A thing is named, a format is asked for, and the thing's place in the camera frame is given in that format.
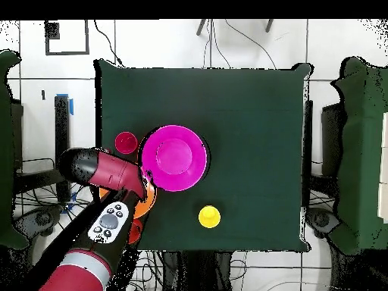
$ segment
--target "pink cup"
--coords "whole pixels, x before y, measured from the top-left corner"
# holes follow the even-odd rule
[[[116,136],[114,146],[122,154],[130,154],[137,147],[137,139],[130,132],[122,132]]]

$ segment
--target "blue tape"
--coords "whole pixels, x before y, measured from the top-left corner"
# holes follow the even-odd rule
[[[69,101],[69,110],[70,114],[74,115],[74,105],[73,105],[73,99]]]

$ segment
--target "magenta bowl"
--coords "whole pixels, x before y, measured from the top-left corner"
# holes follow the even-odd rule
[[[192,130],[178,125],[160,127],[145,141],[143,173],[158,187],[178,192],[194,186],[206,169],[206,148]]]

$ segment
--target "robot control buttons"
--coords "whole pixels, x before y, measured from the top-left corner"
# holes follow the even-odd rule
[[[118,226],[118,219],[116,215],[105,214],[100,219],[100,224],[102,227],[113,230],[113,229],[116,229],[116,227]]]

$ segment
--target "table leg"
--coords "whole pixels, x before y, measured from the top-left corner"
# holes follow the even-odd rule
[[[197,30],[197,36],[199,36],[202,32],[202,28],[205,25],[206,19],[201,19],[201,22],[199,23],[198,30]]]
[[[266,33],[269,33],[269,32],[270,32],[270,28],[271,28],[273,22],[274,22],[274,19],[270,19],[270,20],[268,21],[267,27],[265,28],[265,32],[266,32]]]

